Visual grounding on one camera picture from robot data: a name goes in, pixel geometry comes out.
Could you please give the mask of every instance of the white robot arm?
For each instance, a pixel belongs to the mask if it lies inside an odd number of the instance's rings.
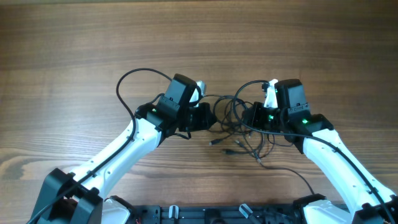
[[[277,95],[275,92],[275,84],[278,80],[269,82],[267,88],[265,108],[278,108]],[[303,119],[303,125],[310,125],[309,120]],[[382,185],[375,177],[373,177],[365,167],[352,155],[352,153],[343,144],[337,131],[335,129],[323,128],[319,131],[312,133],[312,136],[325,140],[332,145],[336,146],[340,151],[346,155],[352,163],[360,170],[365,178],[371,182],[371,185],[377,189],[378,194],[384,202],[390,202],[396,194]],[[303,153],[313,161],[326,175],[329,181],[333,184],[335,189],[343,198],[348,207],[349,213],[335,207],[327,199],[316,200],[308,203],[303,207],[303,214],[308,224],[312,223],[352,223],[354,215],[357,211],[363,210],[364,205],[376,207],[380,205],[379,199],[372,194],[369,186],[366,185],[364,180],[359,176],[358,172],[353,169],[353,166],[338,153],[335,152],[330,146],[310,139],[304,138],[302,143]]]
[[[193,103],[204,96],[206,85],[202,81],[197,82],[197,86],[201,90],[195,90],[190,102]],[[89,170],[93,170],[112,153],[124,144],[130,136],[132,130],[132,122],[129,126],[108,146],[106,146],[94,158],[85,162],[81,166],[73,169],[71,173],[75,175],[73,178],[78,181],[83,178]],[[131,141],[122,152],[114,159],[109,161],[97,173],[95,178],[89,178],[82,185],[87,189],[93,187],[99,190],[99,196],[106,199],[111,189],[122,178],[122,176],[131,169],[131,167],[146,154],[157,148],[162,137],[161,131],[156,130],[154,124],[146,119],[136,119],[136,134],[134,140]],[[102,223],[125,223],[130,216],[130,211],[119,202],[109,198],[105,200],[102,211]]]

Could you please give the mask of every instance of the black cable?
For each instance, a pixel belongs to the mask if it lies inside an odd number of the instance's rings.
[[[268,156],[268,155],[272,152],[272,150],[274,149],[274,146],[275,146],[275,144],[272,144],[272,146],[271,146],[271,148],[268,150],[268,152],[266,152],[264,155],[260,156],[260,159],[262,159],[262,158]]]
[[[192,137],[191,136],[191,132],[188,130],[188,128],[187,128],[187,134],[188,134],[188,136],[185,136],[185,135],[180,134],[180,133],[174,133],[173,135],[181,137],[181,138],[186,139],[186,140],[191,139],[191,137]]]
[[[254,150],[253,147],[251,147],[251,145],[249,144],[248,139],[246,139],[246,135],[245,134],[243,134],[243,139],[246,142],[246,144],[249,146],[250,150],[252,151],[254,158],[256,158],[257,161],[261,163],[261,159],[260,159],[259,155],[257,154],[256,150]]]
[[[139,107],[137,108],[137,110],[141,109],[141,108],[144,107],[145,105],[149,105],[149,104],[155,103],[155,101],[156,101],[159,97],[161,97],[161,96],[164,96],[164,93],[159,93],[152,101],[150,101],[150,102],[148,102],[148,103],[146,103],[146,104],[144,104],[144,105],[139,106]]]
[[[299,176],[302,180],[304,180],[305,184],[306,184],[306,185],[308,186],[308,188],[310,189],[311,194],[313,194],[313,195],[315,194],[315,192],[312,190],[312,187],[311,187],[311,185],[308,183],[308,181],[307,181],[302,175],[300,175],[298,172],[296,172],[295,170],[289,169],[289,168],[286,168],[286,167],[265,166],[263,163],[259,163],[259,164],[260,164],[261,167],[263,167],[263,168],[265,168],[265,169],[268,169],[268,170],[287,170],[287,171],[293,172],[294,174],[296,174],[297,176]]]
[[[172,79],[163,74],[160,71],[151,69],[151,68],[137,68],[134,70],[131,70],[130,72],[127,72],[126,74],[124,74],[118,81],[118,84],[116,85],[116,96],[118,96],[119,101],[122,103],[122,105],[125,107],[125,109],[127,110],[127,112],[129,113],[131,120],[132,120],[132,131],[131,131],[131,135],[127,138],[126,142],[124,142],[124,144],[118,149],[116,150],[114,153],[112,153],[112,155],[110,155],[108,158],[106,158],[102,163],[100,163],[98,166],[96,166],[93,170],[90,170],[83,178],[81,178],[76,184],[72,185],[69,189],[63,191],[62,193],[60,193],[55,199],[53,199],[48,205],[46,205],[44,208],[42,208],[39,212],[36,213],[36,215],[34,215],[28,222],[27,224],[31,224],[31,223],[35,223],[40,216],[47,211],[47,209],[49,209],[54,203],[58,202],[60,199],[64,198],[64,196],[66,196],[67,194],[69,194],[71,191],[75,190],[81,183],[83,183],[84,181],[86,181],[88,178],[90,178],[92,175],[94,175],[96,172],[98,172],[105,164],[107,164],[111,159],[113,159],[115,156],[117,156],[133,139],[134,134],[136,132],[136,120],[135,120],[135,116],[133,115],[132,111],[130,110],[130,108],[128,107],[128,105],[124,102],[124,100],[121,98],[120,94],[119,94],[119,86],[121,84],[121,82],[123,81],[123,79],[130,75],[131,73],[134,72],[138,72],[138,71],[150,71],[150,72],[155,72],[158,73],[159,75],[162,75],[163,77],[167,78],[168,80],[172,81]],[[158,97],[161,96],[161,94],[157,95],[157,97],[153,100],[156,101],[156,99],[158,99]]]
[[[353,161],[351,161],[351,159],[349,159],[338,147],[332,145],[332,143],[330,143],[330,142],[328,142],[328,141],[325,141],[325,140],[323,140],[323,139],[321,139],[321,138],[315,137],[315,136],[309,136],[309,135],[304,135],[304,134],[274,133],[274,132],[271,132],[271,131],[264,131],[264,130],[261,130],[261,129],[257,129],[257,128],[250,127],[249,125],[243,123],[242,119],[238,116],[238,113],[236,112],[236,101],[237,101],[237,99],[238,99],[239,93],[240,93],[244,88],[246,88],[248,85],[252,85],[252,84],[255,84],[255,83],[267,83],[267,82],[268,82],[268,81],[265,81],[265,80],[254,80],[254,81],[251,81],[251,82],[248,82],[248,83],[244,84],[243,86],[241,86],[241,87],[237,90],[237,92],[236,92],[236,94],[235,94],[235,97],[234,97],[234,99],[233,99],[232,104],[233,104],[233,112],[234,112],[235,118],[239,121],[239,123],[242,124],[244,127],[248,128],[248,129],[250,129],[250,130],[252,130],[252,131],[256,131],[256,132],[259,132],[259,133],[262,133],[262,134],[274,134],[274,135],[281,135],[281,136],[293,136],[293,137],[300,137],[300,138],[309,138],[309,139],[313,139],[313,140],[322,142],[323,144],[326,144],[327,146],[331,147],[335,152],[337,152],[338,154],[340,154],[340,155],[351,165],[351,167],[358,173],[358,175],[363,179],[363,181],[365,182],[365,184],[370,188],[370,191],[371,191],[371,192],[374,194],[374,196],[379,200],[380,205],[381,205],[381,207],[383,208],[383,210],[386,212],[386,214],[387,214],[387,216],[388,216],[388,219],[389,219],[389,221],[391,222],[391,224],[396,224],[395,221],[394,221],[394,219],[393,219],[393,217],[392,217],[392,215],[391,215],[390,210],[387,208],[387,206],[386,206],[386,204],[384,203],[383,199],[381,198],[381,196],[379,195],[379,193],[377,192],[377,190],[372,186],[372,184],[370,183],[370,181],[367,180],[367,178],[365,177],[365,175],[358,169],[358,167],[353,163]],[[300,176],[300,177],[307,183],[307,185],[309,186],[308,182],[307,182],[301,175],[299,175],[299,176]]]
[[[271,140],[269,140],[269,134],[267,134],[268,142],[269,142],[270,144],[273,144],[273,145],[276,145],[276,146],[281,146],[281,147],[292,147],[292,146],[294,145],[294,143],[292,143],[292,144],[290,144],[290,145],[281,145],[281,144],[277,144],[277,143],[275,143],[275,136],[274,136],[273,134],[272,134],[272,138],[274,139],[273,142],[271,142]]]
[[[213,114],[216,115],[217,118],[217,122],[220,123],[220,127],[221,130],[219,131],[214,131],[214,130],[208,130],[211,133],[228,133],[227,136],[220,138],[220,139],[214,139],[212,141],[210,141],[210,145],[214,145],[214,144],[218,144],[220,143],[222,140],[227,139],[229,137],[231,137],[232,135],[238,135],[238,136],[244,136],[244,135],[251,135],[252,131],[243,131],[241,128],[241,125],[237,122],[237,121],[233,121],[233,116],[232,116],[232,100],[234,98],[234,96],[232,95],[205,95],[204,97],[208,97],[208,96],[217,96],[218,99],[216,100],[216,102],[213,105]],[[216,111],[217,111],[217,107],[219,105],[219,103],[221,103],[221,101],[223,100],[229,100],[227,102],[227,104],[225,104],[224,106],[224,115],[223,118],[219,118],[217,117]],[[253,105],[252,103],[248,102],[248,101],[243,101],[238,99],[238,104],[237,106],[241,105],[243,107],[244,110],[248,110],[248,106],[247,105]],[[262,134],[261,135],[261,143],[258,145],[258,147],[255,149],[259,158],[264,158],[267,156],[267,154],[265,156],[260,156],[261,150],[262,148],[265,146],[265,137]],[[232,149],[222,149],[222,152],[228,155],[237,155],[237,154],[249,154],[251,157],[256,158],[255,157],[255,153],[253,153],[253,151],[249,150],[243,143],[241,142],[237,142],[237,144],[243,148],[245,151],[235,151]]]

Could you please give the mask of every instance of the wooden table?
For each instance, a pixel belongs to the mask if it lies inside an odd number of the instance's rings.
[[[299,78],[312,113],[324,114],[364,166],[398,192],[396,8],[370,1],[0,7],[0,223],[26,222],[51,170],[70,171],[127,126],[115,86],[138,67],[203,80],[208,94],[222,95],[255,79]],[[168,84],[142,72],[126,78],[121,93],[135,109]],[[264,100],[260,86],[242,98]],[[201,131],[189,141],[167,139],[111,194],[134,205],[290,203],[309,194],[290,172],[220,153],[239,150],[234,138],[209,146],[213,138]],[[277,147],[264,162],[297,170],[341,202],[295,148]]]

